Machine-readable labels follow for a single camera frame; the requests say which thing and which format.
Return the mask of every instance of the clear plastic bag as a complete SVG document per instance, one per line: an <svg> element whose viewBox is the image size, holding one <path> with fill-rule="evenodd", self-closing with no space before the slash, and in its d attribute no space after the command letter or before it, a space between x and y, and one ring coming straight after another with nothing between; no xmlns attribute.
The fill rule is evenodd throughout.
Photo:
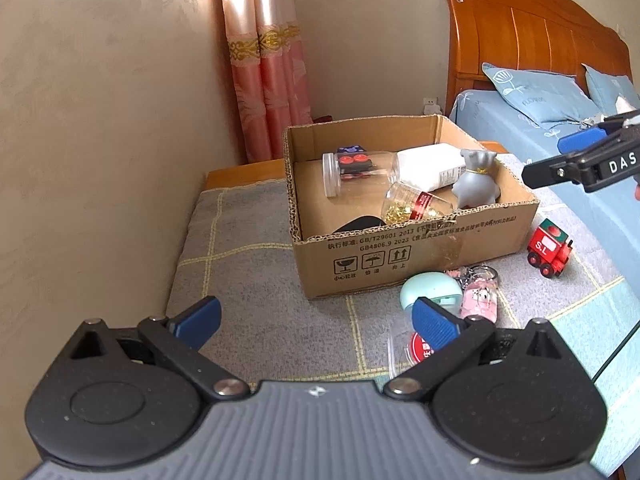
<svg viewBox="0 0 640 480"><path fill-rule="evenodd" d="M433 349L414 330L412 307L398 311L386 340L389 377L394 378L433 354Z"/></svg>

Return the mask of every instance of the keychain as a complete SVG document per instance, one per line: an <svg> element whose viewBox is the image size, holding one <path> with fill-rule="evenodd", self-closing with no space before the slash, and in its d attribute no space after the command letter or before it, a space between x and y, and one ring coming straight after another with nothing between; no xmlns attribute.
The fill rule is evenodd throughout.
<svg viewBox="0 0 640 480"><path fill-rule="evenodd" d="M498 273L493 267L474 266L467 273L460 317L482 316L495 323L498 317Z"/></svg>

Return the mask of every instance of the red sticker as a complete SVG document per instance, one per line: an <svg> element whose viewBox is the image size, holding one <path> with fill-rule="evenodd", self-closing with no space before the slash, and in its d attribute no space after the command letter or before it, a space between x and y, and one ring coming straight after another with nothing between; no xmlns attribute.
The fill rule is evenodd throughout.
<svg viewBox="0 0 640 480"><path fill-rule="evenodd" d="M411 359L419 363L433 354L433 352L434 350L429 346L429 343L422 339L417 332L414 332L411 341L409 341L409 355Z"/></svg>
<svg viewBox="0 0 640 480"><path fill-rule="evenodd" d="M409 216L409 220L421 220L424 216L424 210L427 209L429 202L433 195L431 193L422 192L418 195L418 198L415 199L414 210L411 211L411 216Z"/></svg>

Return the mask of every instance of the wooden bed frame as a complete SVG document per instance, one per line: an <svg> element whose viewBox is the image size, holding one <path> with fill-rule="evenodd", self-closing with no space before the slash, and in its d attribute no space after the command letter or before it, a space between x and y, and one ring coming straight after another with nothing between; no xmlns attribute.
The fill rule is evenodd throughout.
<svg viewBox="0 0 640 480"><path fill-rule="evenodd" d="M450 10L446 113L467 89L495 89L482 63L577 75L587 92L586 63L631 75L629 49L616 31L571 0L447 0Z"/></svg>

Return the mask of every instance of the red toy train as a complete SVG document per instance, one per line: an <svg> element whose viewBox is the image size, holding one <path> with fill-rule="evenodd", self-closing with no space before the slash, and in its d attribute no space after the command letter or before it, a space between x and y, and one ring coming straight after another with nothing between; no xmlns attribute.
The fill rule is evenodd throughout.
<svg viewBox="0 0 640 480"><path fill-rule="evenodd" d="M527 246L527 259L545 278L560 276L569 261L573 240L567 242L568 235L548 218L533 233Z"/></svg>

